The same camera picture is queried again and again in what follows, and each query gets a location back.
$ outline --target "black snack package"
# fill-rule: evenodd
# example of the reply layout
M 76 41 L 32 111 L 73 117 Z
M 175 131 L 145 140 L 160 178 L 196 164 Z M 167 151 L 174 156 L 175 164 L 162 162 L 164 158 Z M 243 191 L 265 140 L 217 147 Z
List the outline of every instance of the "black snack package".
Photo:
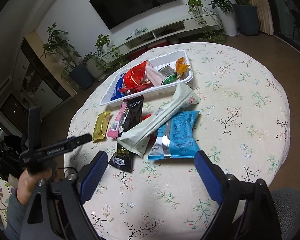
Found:
M 126 102 L 127 106 L 123 112 L 124 121 L 119 128 L 119 137 L 121 137 L 122 132 L 130 130 L 141 121 L 143 96 L 127 100 Z M 131 172 L 132 159 L 133 153 L 124 148 L 120 143 L 117 143 L 117 151 L 111 157 L 109 164 L 121 171 Z

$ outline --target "orange snack packet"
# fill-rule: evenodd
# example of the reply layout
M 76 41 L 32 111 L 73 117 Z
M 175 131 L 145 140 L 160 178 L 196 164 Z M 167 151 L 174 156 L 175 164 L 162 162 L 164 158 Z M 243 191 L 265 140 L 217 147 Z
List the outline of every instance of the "orange snack packet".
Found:
M 176 62 L 176 70 L 178 73 L 178 78 L 180 78 L 188 69 L 190 65 L 186 65 L 186 57 L 182 57 Z

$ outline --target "white flower pot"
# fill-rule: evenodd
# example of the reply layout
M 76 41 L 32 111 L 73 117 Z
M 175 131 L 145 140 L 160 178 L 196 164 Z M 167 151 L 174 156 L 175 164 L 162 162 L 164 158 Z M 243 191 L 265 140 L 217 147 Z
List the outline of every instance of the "white flower pot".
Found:
M 87 69 L 97 81 L 100 81 L 107 76 L 102 67 L 97 64 L 94 58 L 91 58 L 87 61 Z
M 202 15 L 203 14 L 203 10 L 202 10 L 202 7 L 198 7 L 199 11 L 197 13 L 193 13 L 193 12 L 190 12 L 190 15 L 192 18 L 196 18 L 198 17 L 198 14 L 199 15 Z
M 239 36 L 240 33 L 237 31 L 237 26 L 235 22 L 235 14 L 221 11 L 220 8 L 216 8 L 216 13 L 222 20 L 222 25 L 227 36 Z

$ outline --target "dark gray flower pot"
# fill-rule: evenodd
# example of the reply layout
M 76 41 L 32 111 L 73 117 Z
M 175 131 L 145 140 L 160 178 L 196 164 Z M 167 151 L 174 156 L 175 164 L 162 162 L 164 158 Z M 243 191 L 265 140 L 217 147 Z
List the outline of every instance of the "dark gray flower pot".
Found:
M 257 7 L 253 5 L 233 5 L 237 15 L 240 32 L 247 36 L 256 36 L 259 32 L 259 20 Z
M 79 64 L 68 75 L 74 82 L 76 82 L 84 90 L 92 86 L 95 79 L 88 71 L 85 63 Z

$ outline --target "brown floor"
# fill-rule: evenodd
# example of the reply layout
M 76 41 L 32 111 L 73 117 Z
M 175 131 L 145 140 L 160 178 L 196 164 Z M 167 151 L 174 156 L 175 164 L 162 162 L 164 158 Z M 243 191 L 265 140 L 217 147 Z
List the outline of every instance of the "brown floor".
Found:
M 229 38 L 226 43 L 250 55 L 266 66 L 283 86 L 288 96 L 291 113 L 291 145 L 286 162 L 278 171 L 270 189 L 293 187 L 300 190 L 300 54 L 280 39 L 260 34 L 258 37 Z M 67 136 L 72 117 L 93 90 L 100 84 L 79 92 L 73 99 L 43 119 L 42 145 L 56 142 Z M 63 166 L 63 157 L 58 158 Z

